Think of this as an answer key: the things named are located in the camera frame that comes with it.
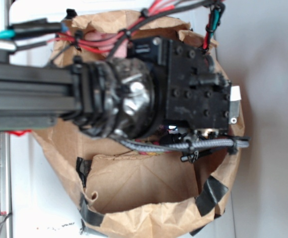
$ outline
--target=gray wall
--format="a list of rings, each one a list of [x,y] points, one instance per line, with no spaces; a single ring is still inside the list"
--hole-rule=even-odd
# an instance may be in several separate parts
[[[236,237],[288,237],[288,1],[225,3],[218,59],[252,136],[232,190]]]

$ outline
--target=red object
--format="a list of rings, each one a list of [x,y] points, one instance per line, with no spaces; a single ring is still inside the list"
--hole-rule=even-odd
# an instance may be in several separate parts
[[[31,132],[31,130],[14,130],[14,131],[7,131],[8,134],[11,135],[17,135],[17,136],[22,136],[28,132]]]

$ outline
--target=black tape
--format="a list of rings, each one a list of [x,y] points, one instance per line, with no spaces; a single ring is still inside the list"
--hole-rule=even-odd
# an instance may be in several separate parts
[[[81,194],[81,199],[80,199],[80,207],[81,207],[80,215],[82,216],[85,222],[95,227],[99,227],[101,225],[104,219],[104,215],[101,213],[90,211],[88,209],[87,202],[82,194]]]
[[[81,219],[81,222],[82,222],[82,228],[81,228],[81,232],[80,232],[80,235],[82,235],[83,233],[87,233],[87,234],[92,234],[92,235],[96,235],[96,236],[100,236],[100,237],[107,237],[105,234],[102,234],[90,227],[87,227],[85,224],[84,224],[84,221],[83,219]]]
[[[210,176],[204,184],[204,189],[196,198],[200,215],[208,214],[219,203],[229,189],[220,181]]]
[[[77,171],[83,187],[86,186],[86,178],[91,170],[92,160],[84,160],[83,158],[78,157],[76,160],[75,170]]]

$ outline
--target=cable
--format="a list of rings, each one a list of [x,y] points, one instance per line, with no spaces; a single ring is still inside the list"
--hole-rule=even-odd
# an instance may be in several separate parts
[[[164,12],[160,12],[156,15],[150,16],[146,19],[144,19],[143,21],[139,22],[138,24],[136,24],[134,27],[132,27],[131,29],[129,29],[128,31],[130,33],[133,33],[136,30],[139,30],[142,26],[148,24],[151,21],[154,21],[158,18],[161,18],[163,16],[166,15],[171,15],[171,14],[175,14],[175,13],[179,13],[179,12],[183,12],[183,11],[188,11],[188,10],[192,10],[198,7],[201,7],[203,5],[207,5],[207,4],[211,4],[213,3],[213,0],[204,0],[204,1],[200,1],[198,3],[194,3],[191,5],[187,5],[187,6],[183,6],[183,7],[179,7],[179,8],[175,8],[173,10],[169,10],[169,11],[164,11]],[[120,47],[120,45],[128,38],[127,34],[124,34],[123,36],[121,36],[119,38],[119,40],[115,43],[114,47],[112,48],[111,52],[109,53],[107,59],[110,59],[113,57],[113,55],[115,54],[115,52],[117,51],[117,49]]]
[[[16,51],[25,51],[25,50],[33,49],[36,47],[45,46],[45,45],[47,45],[47,41],[41,41],[41,42],[29,44],[29,45],[17,46]]]
[[[71,46],[73,46],[72,43],[70,43],[69,45],[67,45],[66,47],[64,47],[61,51],[59,51],[52,59],[49,60],[47,65],[53,65],[54,61],[56,60],[56,58],[58,58],[61,54],[63,54],[66,50],[68,50]]]
[[[236,145],[239,148],[249,147],[248,141],[243,140],[232,140],[232,139],[213,139],[213,140],[204,140],[194,142],[191,145],[189,143],[177,143],[167,146],[151,145],[140,142],[134,142],[130,140],[120,140],[122,145],[137,151],[143,152],[166,152],[166,151],[193,151],[193,150],[202,150],[209,149],[214,147],[232,147]]]

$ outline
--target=brown paper bag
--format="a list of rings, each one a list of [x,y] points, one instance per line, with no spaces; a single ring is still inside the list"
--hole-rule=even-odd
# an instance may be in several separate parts
[[[114,11],[78,16],[68,25],[84,33],[116,33],[138,16],[135,11]],[[135,37],[161,35],[199,47],[203,37],[189,28],[189,23],[163,17],[144,26]],[[56,42],[53,55],[66,44]],[[74,55],[85,61],[104,58],[71,48],[56,63],[68,65]],[[218,64],[217,70],[224,73]],[[241,112],[230,134],[243,133]],[[193,165],[182,163],[177,152],[140,155],[110,139],[93,140],[62,120],[34,135],[86,226],[113,238],[176,238],[205,226],[216,214],[224,213],[240,160],[240,152],[228,155],[226,151],[200,158]],[[80,162],[92,162],[85,184],[77,172],[77,157],[83,158]]]

